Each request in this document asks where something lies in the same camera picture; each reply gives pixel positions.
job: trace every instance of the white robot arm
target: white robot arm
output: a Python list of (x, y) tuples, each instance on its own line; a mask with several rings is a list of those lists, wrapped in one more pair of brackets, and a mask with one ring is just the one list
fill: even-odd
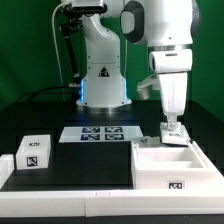
[(128, 1), (121, 27), (132, 43), (145, 43), (149, 48), (149, 66), (156, 79), (148, 78), (138, 85), (146, 99), (147, 87), (159, 82), (163, 112), (167, 123), (161, 123), (164, 143), (187, 144), (189, 135), (177, 116), (183, 115), (186, 102), (187, 72), (192, 67), (192, 36), (200, 23), (195, 0)]
[(63, 0), (66, 16), (81, 24), (87, 53), (87, 74), (81, 81), (78, 108), (92, 113), (114, 113), (131, 104), (120, 72), (120, 39), (101, 24), (102, 17), (119, 17), (123, 1)]

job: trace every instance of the wall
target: wall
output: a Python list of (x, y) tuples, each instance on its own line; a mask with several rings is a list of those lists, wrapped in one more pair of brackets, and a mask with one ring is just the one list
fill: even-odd
[[(0, 109), (14, 102), (24, 93), (59, 85), (51, 30), (51, 15), (59, 0), (0, 1)], [(189, 74), (188, 98), (193, 99), (224, 121), (222, 24), (223, 0), (198, 1), (202, 11), (202, 26), (194, 40), (194, 66)], [(108, 28), (120, 35), (119, 20), (103, 20)], [(71, 81), (72, 73), (64, 43), (57, 32), (64, 82)], [(74, 51), (79, 70), (85, 74), (85, 45), (81, 33), (73, 36)], [(122, 43), (122, 73), (124, 70), (124, 39)], [(128, 95), (138, 99), (136, 85), (146, 78), (147, 49), (128, 44)], [(60, 95), (41, 96), (38, 100), (62, 100)], [(152, 92), (152, 99), (159, 99)]]

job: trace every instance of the table surface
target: table surface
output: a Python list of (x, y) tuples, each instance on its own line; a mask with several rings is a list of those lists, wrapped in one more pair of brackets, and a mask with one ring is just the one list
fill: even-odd
[[(185, 114), (179, 120), (185, 125), (191, 139), (198, 143), (208, 158), (224, 174), (224, 124), (198, 103), (191, 101), (187, 102)], [(16, 154), (24, 135), (50, 134), (52, 149), (49, 169), (14, 171), (2, 191), (132, 189), (130, 143), (59, 144), (61, 132), (64, 127), (70, 126), (137, 125), (140, 126), (144, 136), (155, 137), (160, 136), (161, 121), (165, 121), (165, 117), (160, 101), (136, 101), (133, 102), (130, 111), (113, 115), (83, 113), (77, 111), (75, 104), (70, 102), (11, 104), (0, 112), (0, 154)], [(77, 149), (75, 152), (71, 150), (74, 146)], [(99, 162), (96, 155), (101, 155), (100, 161), (104, 162)], [(88, 156), (93, 159), (84, 161), (84, 158)], [(74, 158), (79, 159), (74, 163), (72, 160)], [(65, 161), (68, 160), (71, 162), (64, 166)], [(113, 161), (115, 160), (117, 169), (114, 169)], [(72, 175), (66, 175), (66, 169), (78, 171), (72, 172)], [(102, 175), (94, 175), (99, 170), (104, 170)], [(0, 219), (0, 223), (215, 224), (223, 223), (223, 221), (224, 215)]]

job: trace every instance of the white block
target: white block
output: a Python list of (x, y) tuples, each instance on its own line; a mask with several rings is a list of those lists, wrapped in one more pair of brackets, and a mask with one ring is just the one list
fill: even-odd
[(2, 155), (0, 157), (0, 189), (14, 170), (13, 155)]
[(50, 135), (24, 136), (16, 154), (18, 170), (48, 168)]
[(167, 144), (187, 145), (191, 138), (189, 137), (184, 125), (177, 122), (177, 128), (171, 131), (167, 128), (167, 123), (160, 124), (162, 142)]

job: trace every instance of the robot logo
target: robot logo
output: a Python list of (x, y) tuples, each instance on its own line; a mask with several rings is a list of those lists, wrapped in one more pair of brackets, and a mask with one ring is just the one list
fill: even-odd
[(106, 67), (104, 66), (99, 74), (99, 77), (110, 77)]

